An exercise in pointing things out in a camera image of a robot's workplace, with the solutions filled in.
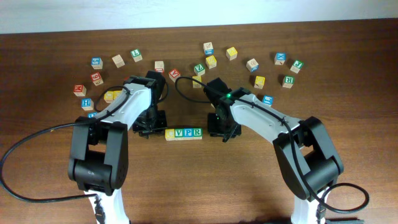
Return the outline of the yellow C block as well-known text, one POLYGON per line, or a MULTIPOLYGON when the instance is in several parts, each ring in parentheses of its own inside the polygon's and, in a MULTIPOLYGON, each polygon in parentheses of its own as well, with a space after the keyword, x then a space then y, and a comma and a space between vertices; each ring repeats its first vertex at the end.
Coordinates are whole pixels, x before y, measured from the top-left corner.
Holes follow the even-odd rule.
POLYGON ((166 129, 165 130, 165 139, 167 141, 174 141, 175 140, 175 130, 174 129, 166 129))

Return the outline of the green V block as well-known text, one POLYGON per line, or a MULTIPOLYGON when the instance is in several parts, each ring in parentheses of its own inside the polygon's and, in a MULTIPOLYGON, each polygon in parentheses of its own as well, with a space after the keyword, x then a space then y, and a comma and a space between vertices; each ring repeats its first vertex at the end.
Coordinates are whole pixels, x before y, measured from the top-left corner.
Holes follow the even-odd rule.
POLYGON ((183 128, 176 128, 175 131, 175 140, 184 140, 184 129, 183 128))

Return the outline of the blue P block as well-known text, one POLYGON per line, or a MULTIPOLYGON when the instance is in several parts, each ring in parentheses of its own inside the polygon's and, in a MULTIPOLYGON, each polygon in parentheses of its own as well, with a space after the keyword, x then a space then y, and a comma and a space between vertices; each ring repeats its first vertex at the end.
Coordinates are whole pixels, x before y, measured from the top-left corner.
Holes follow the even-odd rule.
POLYGON ((184 138, 184 140, 192 140, 193 139, 193 128, 184 128, 183 129, 183 138, 184 138))

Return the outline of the wooden D block blue side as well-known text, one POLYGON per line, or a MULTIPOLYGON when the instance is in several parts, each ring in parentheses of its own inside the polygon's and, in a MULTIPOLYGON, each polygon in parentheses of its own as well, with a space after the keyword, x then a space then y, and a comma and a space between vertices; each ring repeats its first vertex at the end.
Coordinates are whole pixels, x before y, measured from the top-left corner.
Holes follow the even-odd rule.
POLYGON ((250 71, 250 72, 254 72, 259 68, 259 64, 256 61, 256 59, 252 58, 250 60, 247 61, 246 63, 246 68, 250 71))

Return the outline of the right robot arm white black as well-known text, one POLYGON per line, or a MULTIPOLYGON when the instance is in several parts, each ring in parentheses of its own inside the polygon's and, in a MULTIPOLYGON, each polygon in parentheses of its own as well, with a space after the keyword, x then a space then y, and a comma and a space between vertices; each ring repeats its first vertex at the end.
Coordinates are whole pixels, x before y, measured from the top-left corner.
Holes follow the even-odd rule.
POLYGON ((292 223, 328 223, 328 194, 343 173, 343 162, 323 123, 316 117, 301 120, 267 106, 245 88, 232 90, 220 78, 205 85, 215 113, 208 132, 223 142, 239 136, 242 126, 273 144, 282 178, 294 194, 292 223))

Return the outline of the yellow G block pair right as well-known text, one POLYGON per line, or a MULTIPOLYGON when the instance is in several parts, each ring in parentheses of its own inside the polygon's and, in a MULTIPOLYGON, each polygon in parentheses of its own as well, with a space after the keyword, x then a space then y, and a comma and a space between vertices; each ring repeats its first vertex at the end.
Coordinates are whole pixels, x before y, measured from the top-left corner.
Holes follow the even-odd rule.
POLYGON ((121 93, 122 93, 122 90, 113 91, 113 99, 115 100, 121 93))

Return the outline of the yellow block top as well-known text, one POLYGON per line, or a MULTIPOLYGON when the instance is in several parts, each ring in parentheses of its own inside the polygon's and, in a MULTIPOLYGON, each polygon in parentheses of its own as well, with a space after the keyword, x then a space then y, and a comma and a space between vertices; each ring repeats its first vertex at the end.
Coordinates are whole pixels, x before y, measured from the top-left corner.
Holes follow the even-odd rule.
POLYGON ((230 47, 226 50, 226 56, 228 60, 234 60, 238 56, 238 52, 235 47, 230 47))

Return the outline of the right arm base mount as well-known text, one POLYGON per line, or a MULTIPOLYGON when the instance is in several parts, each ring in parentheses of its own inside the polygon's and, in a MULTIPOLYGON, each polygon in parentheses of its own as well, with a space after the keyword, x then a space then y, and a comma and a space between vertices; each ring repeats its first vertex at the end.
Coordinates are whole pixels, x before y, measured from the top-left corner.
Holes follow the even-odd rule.
POLYGON ((325 220, 325 224, 365 224, 364 220, 325 220))

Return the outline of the red A block centre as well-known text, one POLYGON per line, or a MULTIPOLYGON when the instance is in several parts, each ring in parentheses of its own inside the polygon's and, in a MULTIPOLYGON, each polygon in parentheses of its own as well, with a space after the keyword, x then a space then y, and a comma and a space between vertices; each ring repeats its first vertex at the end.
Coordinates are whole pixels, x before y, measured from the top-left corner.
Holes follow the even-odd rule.
POLYGON ((181 73, 176 69, 171 69, 171 71, 169 71, 169 78, 175 82, 177 78, 179 78, 181 76, 181 73))

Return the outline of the blue H block lower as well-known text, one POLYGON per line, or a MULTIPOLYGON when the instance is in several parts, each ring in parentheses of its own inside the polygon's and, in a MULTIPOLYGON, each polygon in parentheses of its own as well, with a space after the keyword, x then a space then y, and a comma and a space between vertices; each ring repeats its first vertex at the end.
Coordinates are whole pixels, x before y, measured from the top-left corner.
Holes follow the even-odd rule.
POLYGON ((88 117, 89 117, 89 118, 93 118, 95 115, 97 115, 97 112, 89 113, 89 114, 88 114, 88 117))

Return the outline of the blue L block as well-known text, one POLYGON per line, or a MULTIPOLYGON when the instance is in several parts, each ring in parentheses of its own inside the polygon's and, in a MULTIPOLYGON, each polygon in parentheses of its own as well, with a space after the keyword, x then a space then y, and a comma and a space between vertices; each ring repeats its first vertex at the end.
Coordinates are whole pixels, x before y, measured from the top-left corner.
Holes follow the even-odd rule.
POLYGON ((274 101, 274 97, 273 96, 268 96, 268 95, 264 95, 262 102, 267 105, 267 106, 272 106, 274 101))

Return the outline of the blue X block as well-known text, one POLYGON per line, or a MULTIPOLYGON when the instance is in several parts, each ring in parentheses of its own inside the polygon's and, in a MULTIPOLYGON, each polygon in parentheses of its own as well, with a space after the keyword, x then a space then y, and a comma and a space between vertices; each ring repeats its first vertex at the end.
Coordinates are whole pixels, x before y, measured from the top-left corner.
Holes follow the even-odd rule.
POLYGON ((275 65, 283 65, 286 61, 286 53, 284 52, 277 52, 274 57, 274 64, 275 65))

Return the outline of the green r block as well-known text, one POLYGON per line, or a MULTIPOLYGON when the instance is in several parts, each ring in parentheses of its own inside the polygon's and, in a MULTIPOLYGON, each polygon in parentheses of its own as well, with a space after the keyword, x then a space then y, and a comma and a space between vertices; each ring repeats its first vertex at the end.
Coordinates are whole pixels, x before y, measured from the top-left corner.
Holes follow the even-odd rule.
POLYGON ((194 128, 193 129, 193 139, 203 139, 203 129, 194 128))
POLYGON ((295 78, 293 76, 286 75, 282 81, 282 86, 284 88, 292 88, 295 83, 295 78))

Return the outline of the blue h block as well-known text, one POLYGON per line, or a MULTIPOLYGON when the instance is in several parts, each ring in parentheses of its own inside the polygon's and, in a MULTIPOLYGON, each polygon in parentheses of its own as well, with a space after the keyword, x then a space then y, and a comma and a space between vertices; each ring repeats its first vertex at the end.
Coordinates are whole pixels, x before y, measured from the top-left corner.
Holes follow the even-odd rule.
POLYGON ((94 110, 94 103, 91 98, 84 98, 81 100, 81 107, 85 111, 94 110))
POLYGON ((89 114, 88 114, 88 117, 89 117, 89 118, 93 118, 95 115, 97 115, 97 112, 89 113, 89 114))

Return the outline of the wooden block blue side top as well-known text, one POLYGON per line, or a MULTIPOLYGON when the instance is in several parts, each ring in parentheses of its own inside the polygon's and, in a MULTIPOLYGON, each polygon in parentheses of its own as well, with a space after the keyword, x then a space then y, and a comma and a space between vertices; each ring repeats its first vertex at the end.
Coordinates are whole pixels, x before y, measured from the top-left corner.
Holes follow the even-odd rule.
POLYGON ((203 50, 206 56, 214 54, 213 44, 211 42, 205 42, 203 44, 203 50))

